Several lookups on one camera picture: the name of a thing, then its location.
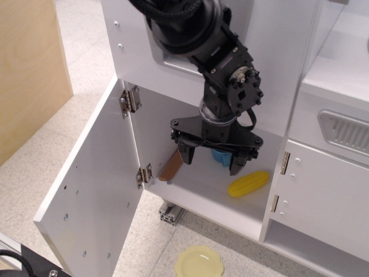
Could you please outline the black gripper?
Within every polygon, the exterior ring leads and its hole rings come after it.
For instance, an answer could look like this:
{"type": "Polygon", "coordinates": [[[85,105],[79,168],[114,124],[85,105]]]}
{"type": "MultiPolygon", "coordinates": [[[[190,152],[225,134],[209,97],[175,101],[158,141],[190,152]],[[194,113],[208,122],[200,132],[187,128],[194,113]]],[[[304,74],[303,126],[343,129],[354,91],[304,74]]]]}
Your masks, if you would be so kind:
{"type": "Polygon", "coordinates": [[[246,130],[238,121],[227,126],[206,122],[200,115],[176,118],[170,122],[171,138],[177,143],[180,157],[185,164],[192,164],[197,147],[206,147],[232,154],[230,176],[238,175],[247,159],[256,159],[263,139],[246,130]]]}

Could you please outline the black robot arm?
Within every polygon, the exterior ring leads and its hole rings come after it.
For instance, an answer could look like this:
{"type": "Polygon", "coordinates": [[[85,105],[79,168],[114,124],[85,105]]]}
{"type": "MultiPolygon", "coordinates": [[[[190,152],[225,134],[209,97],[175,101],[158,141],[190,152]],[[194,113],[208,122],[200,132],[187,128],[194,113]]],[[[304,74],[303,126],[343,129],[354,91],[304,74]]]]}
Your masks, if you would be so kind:
{"type": "Polygon", "coordinates": [[[261,104],[259,72],[230,29],[231,9],[220,1],[133,1],[146,18],[156,44],[167,54],[187,58],[204,77],[199,115],[171,121],[172,139],[190,164],[197,147],[229,152],[229,171],[237,175],[258,156],[262,139],[238,118],[261,104]]]}

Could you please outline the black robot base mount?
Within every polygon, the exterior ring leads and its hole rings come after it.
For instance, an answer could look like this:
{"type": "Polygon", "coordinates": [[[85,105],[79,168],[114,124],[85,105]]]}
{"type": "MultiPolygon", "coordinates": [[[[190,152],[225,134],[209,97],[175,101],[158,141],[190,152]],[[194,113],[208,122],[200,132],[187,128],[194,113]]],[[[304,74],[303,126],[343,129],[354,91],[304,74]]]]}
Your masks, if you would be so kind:
{"type": "Polygon", "coordinates": [[[21,263],[21,269],[2,269],[1,276],[71,276],[64,269],[26,246],[21,247],[21,254],[1,249],[1,257],[10,257],[21,263]]]}

